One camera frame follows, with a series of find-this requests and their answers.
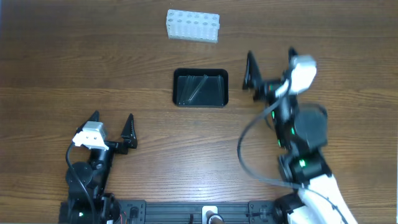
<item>wooden tabletop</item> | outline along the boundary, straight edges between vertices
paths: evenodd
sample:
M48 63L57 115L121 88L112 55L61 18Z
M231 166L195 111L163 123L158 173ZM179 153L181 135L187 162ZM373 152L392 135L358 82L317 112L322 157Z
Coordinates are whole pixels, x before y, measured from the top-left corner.
M329 113L325 158L359 223L394 223L397 211L398 2L102 0L2 2L0 222L58 220L68 196L65 152L95 111L118 140L134 115L138 148L117 155L107 192L149 202L274 200L281 189L248 177L236 144L261 112L242 91L248 50L263 77L281 76L294 46L318 62L300 102ZM220 15L219 42L169 40L168 9ZM172 103L176 68L223 68L221 109ZM279 178L285 153L265 123L246 160ZM75 148L72 161L89 151Z

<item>cable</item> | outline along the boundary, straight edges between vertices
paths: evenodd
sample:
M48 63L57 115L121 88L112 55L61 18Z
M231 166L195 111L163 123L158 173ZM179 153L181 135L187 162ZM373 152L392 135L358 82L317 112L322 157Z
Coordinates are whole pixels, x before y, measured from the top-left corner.
M242 141L243 141L243 138L245 137L245 135L248 133L248 131L249 131L256 123L258 123L260 120L262 120L262 119L264 119L264 118L267 118L268 114L271 113L272 110L276 109L276 108L280 105L280 102L282 101L282 99L285 98L285 97L289 94L289 90L290 90L290 87L291 87L291 86L292 86L292 81L291 81L291 79L289 79L289 85L288 85L288 87L287 87L286 92L283 94L283 96L281 96L275 103L271 104L269 107L267 107L266 109L264 109L264 111L263 111L261 114L257 115L257 116L256 116L252 121L250 121L250 123L243 129L243 132L241 133L241 135L240 135L240 137L239 137L238 146L237 146L237 149L236 149L236 150L237 150L237 153L238 153L239 163L240 163L241 167L243 168L243 170L244 170L247 174L249 174L249 175L252 176L253 178L256 178L256 179L260 180L261 182L265 182L265 183L271 184L271 185L276 185L276 186L279 186L279 187L288 187L288 188L296 189L296 190L304 189L304 190L307 190L307 191L309 191L309 192L313 192L313 193L319 195L321 198L323 198L323 199L325 199L327 202L329 202L330 205L332 206L332 208L335 209L335 210L339 213L339 215L341 216L342 221L343 221L345 224L348 224L347 220L345 219L345 217L343 216L343 214L341 213L341 211L338 209L338 207L337 207L333 202L331 202L328 198L326 198L325 196L323 196L322 194L320 194L320 193L318 193L318 192L316 192L316 191L314 191L314 190L308 189L308 187L304 187L303 185L300 185L300 184L295 184L295 183L286 182L286 181L283 181L283 180L270 179L270 178L264 177L263 175L258 174L256 171L252 170L249 166L247 166L246 163L245 163L245 161L244 161L243 158L242 158L241 145L242 145Z
M73 142L70 143L65 158L66 158L66 160L67 160L67 164L68 164L68 167L69 167L69 169L70 169L70 173L72 174L73 178L76 179L76 181L78 182L78 185L81 187L81 189L83 190L84 194L85 194L86 197L87 197L88 202L90 203L91 212L92 212L92 214L93 214L93 224L95 224L95 223L96 223L96 222L95 222L95 220L96 220L96 216L95 216L96 212L95 212L95 207L94 207L93 199L92 199L92 198L90 197L90 195L88 194L88 192L87 192L85 186L83 185L83 183L81 182L79 176L77 176L77 173L76 173L75 169L74 169L73 166L70 164L69 153L70 153L70 151L72 150L72 148L73 148L74 146L75 146L75 143L73 143Z

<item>black plastic tray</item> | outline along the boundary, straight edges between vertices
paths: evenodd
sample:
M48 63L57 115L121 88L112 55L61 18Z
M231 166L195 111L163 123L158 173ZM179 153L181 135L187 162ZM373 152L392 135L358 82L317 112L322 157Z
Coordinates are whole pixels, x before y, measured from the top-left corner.
M228 103L228 72L224 69L176 69L173 102L184 107L224 107Z

